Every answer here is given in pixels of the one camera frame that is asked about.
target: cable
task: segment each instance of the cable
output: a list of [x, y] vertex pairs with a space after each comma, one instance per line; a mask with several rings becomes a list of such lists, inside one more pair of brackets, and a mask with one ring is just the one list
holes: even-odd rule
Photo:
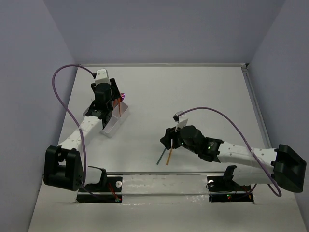
[[237, 200], [239, 200], [239, 199], [241, 199], [241, 198], [250, 196], [250, 194], [253, 192], [253, 190], [255, 189], [256, 186], [257, 186], [257, 184], [255, 184], [255, 185], [253, 186], [253, 188], [252, 188], [249, 192], [247, 192], [245, 195], [242, 195], [241, 197], [235, 198], [234, 200], [237, 201]]
[[248, 191], [246, 190], [246, 188], [244, 186], [241, 186], [243, 190], [245, 190], [245, 192], [248, 194]]
[[243, 141], [245, 142], [248, 150], [251, 152], [251, 154], [253, 155], [253, 157], [255, 158], [255, 160], [258, 162], [258, 164], [260, 165], [260, 167], [263, 169], [263, 171], [265, 172], [265, 174], [268, 176], [268, 178], [270, 179], [270, 181], [274, 184], [274, 186], [276, 187], [278, 193], [275, 192], [275, 190], [271, 187], [270, 184], [268, 184], [269, 188], [272, 190], [272, 192], [277, 196], [277, 197], [281, 197], [282, 196], [282, 193], [281, 193], [281, 190], [277, 184], [277, 182], [271, 177], [271, 174], [267, 171], [267, 169], [265, 168], [265, 166], [261, 163], [261, 161], [258, 159], [258, 157], [255, 155], [255, 153], [253, 152], [252, 148], [250, 147], [249, 143], [247, 142], [246, 138], [244, 137], [244, 135], [241, 133], [241, 131], [239, 130], [239, 128], [235, 125], [234, 122], [232, 122], [231, 119], [229, 119], [225, 114], [221, 113], [220, 111], [218, 110], [215, 110], [215, 109], [212, 109], [212, 108], [209, 108], [209, 107], [196, 107], [196, 108], [192, 108], [190, 110], [186, 110], [184, 112], [182, 112], [181, 114], [179, 114], [178, 116], [181, 116], [181, 115], [184, 115], [186, 113], [189, 113], [191, 111], [194, 111], [194, 110], [200, 110], [200, 109], [204, 109], [204, 110], [210, 110], [210, 111], [214, 111], [218, 114], [220, 114], [221, 116], [223, 116], [224, 118], [226, 118], [226, 120], [228, 120], [232, 125], [233, 127], [237, 130], [237, 132], [240, 134], [241, 138], [243, 139]]
[[87, 156], [86, 156], [86, 146], [85, 146], [85, 141], [84, 141], [84, 134], [83, 134], [83, 131], [82, 129], [80, 129], [80, 124], [78, 123], [77, 119], [74, 117], [74, 115], [72, 114], [72, 112], [68, 109], [68, 107], [65, 105], [65, 103], [62, 101], [62, 99], [59, 97], [58, 93], [57, 93], [57, 90], [56, 90], [56, 87], [55, 87], [55, 77], [57, 75], [57, 73], [64, 69], [64, 68], [67, 68], [67, 67], [78, 67], [78, 68], [81, 68], [81, 69], [84, 69], [86, 70], [87, 72], [91, 73], [91, 75], [94, 77], [94, 74], [88, 69], [88, 68], [85, 68], [84, 66], [81, 66], [81, 65], [78, 65], [78, 64], [68, 64], [68, 65], [64, 65], [60, 68], [58, 68], [54, 75], [53, 75], [53, 79], [52, 79], [52, 85], [53, 85], [53, 90], [54, 90], [54, 93], [58, 99], [58, 101], [61, 103], [61, 105], [63, 106], [63, 108], [69, 113], [69, 115], [71, 116], [71, 118], [73, 119], [73, 121], [75, 122], [75, 124], [77, 125], [78, 129], [79, 129], [79, 132], [81, 134], [81, 142], [82, 142], [82, 147], [83, 147], [83, 158], [84, 158], [84, 178], [83, 178], [83, 183], [82, 183], [82, 188], [87, 191], [85, 188], [84, 188], [84, 184], [86, 182], [86, 172], [87, 172]]
[[112, 193], [112, 195], [114, 196], [115, 201], [119, 202], [120, 200], [119, 200], [118, 196], [116, 195], [111, 183], [108, 183], [108, 188], [109, 188], [110, 192]]

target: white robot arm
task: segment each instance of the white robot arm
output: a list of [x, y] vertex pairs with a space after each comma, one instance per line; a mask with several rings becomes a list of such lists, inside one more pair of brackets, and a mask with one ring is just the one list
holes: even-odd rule
[[183, 112], [177, 113], [174, 119], [178, 122], [177, 126], [166, 129], [161, 143], [166, 149], [184, 147], [207, 162], [233, 164], [228, 166], [222, 176], [222, 183], [247, 186], [272, 184], [275, 180], [275, 183], [285, 190], [303, 191], [306, 162], [289, 146], [249, 150], [220, 139], [204, 137], [200, 130], [186, 125], [188, 119]]
[[[119, 128], [120, 121], [124, 121], [128, 116], [127, 108], [124, 110], [123, 107], [124, 114], [120, 115], [120, 105], [125, 105], [122, 102], [124, 94], [119, 92], [116, 81], [109, 79], [107, 70], [97, 70], [93, 76], [95, 80], [91, 88], [95, 99], [86, 111], [83, 121], [65, 141], [58, 146], [51, 145], [46, 150], [44, 165], [46, 185], [76, 191], [82, 184], [96, 183], [100, 180], [102, 170], [98, 169], [90, 169], [89, 173], [87, 172], [87, 179], [85, 178], [84, 170], [86, 169], [83, 170], [81, 155], [95, 136], [102, 132], [111, 137]], [[117, 117], [113, 114], [116, 108], [119, 109]]]

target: light gray wall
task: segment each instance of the light gray wall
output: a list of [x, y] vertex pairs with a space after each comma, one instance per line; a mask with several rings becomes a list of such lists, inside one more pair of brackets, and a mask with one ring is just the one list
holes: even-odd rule
[[[309, 1], [287, 0], [249, 65], [273, 146], [290, 145], [309, 162]], [[309, 228], [309, 170], [296, 194]]]
[[79, 63], [250, 62], [284, 0], [44, 0]]
[[[74, 60], [42, 0], [0, 0], [0, 22], [0, 231], [25, 232], [64, 120], [52, 74]], [[66, 102], [75, 72], [56, 81]]]

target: white table surface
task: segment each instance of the white table surface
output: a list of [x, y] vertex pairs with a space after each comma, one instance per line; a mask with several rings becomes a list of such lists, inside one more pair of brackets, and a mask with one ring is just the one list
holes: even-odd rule
[[[156, 165], [163, 150], [159, 139], [167, 127], [175, 125], [172, 116], [196, 106], [222, 111], [251, 146], [265, 147], [240, 67], [106, 68], [120, 91], [126, 93], [131, 114], [113, 138], [98, 134], [93, 139], [87, 147], [88, 165], [109, 172], [224, 171], [227, 164], [204, 162], [184, 149], [173, 151], [169, 166], [165, 165], [167, 155]], [[78, 70], [69, 108], [79, 121], [93, 99], [91, 82], [86, 71]], [[188, 116], [189, 124], [205, 136], [243, 144], [235, 129], [216, 113], [200, 110]], [[66, 115], [60, 142], [74, 129]], [[255, 204], [209, 203], [205, 178], [124, 176], [126, 196], [122, 204], [75, 203], [76, 192], [42, 184], [29, 231], [306, 231], [294, 194], [283, 191], [277, 198], [267, 186], [260, 185], [253, 192]], [[171, 195], [151, 195], [155, 193]]]

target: orange stick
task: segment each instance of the orange stick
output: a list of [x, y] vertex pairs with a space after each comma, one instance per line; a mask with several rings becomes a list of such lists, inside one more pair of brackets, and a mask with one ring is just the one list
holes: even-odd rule
[[121, 113], [120, 113], [120, 98], [118, 98], [118, 108], [119, 108], [119, 117], [121, 116]]
[[166, 165], [169, 164], [169, 159], [170, 159], [170, 156], [171, 156], [171, 154], [172, 154], [172, 150], [173, 150], [173, 148], [171, 148], [170, 151], [169, 151], [169, 157], [168, 157], [168, 160], [166, 161]]

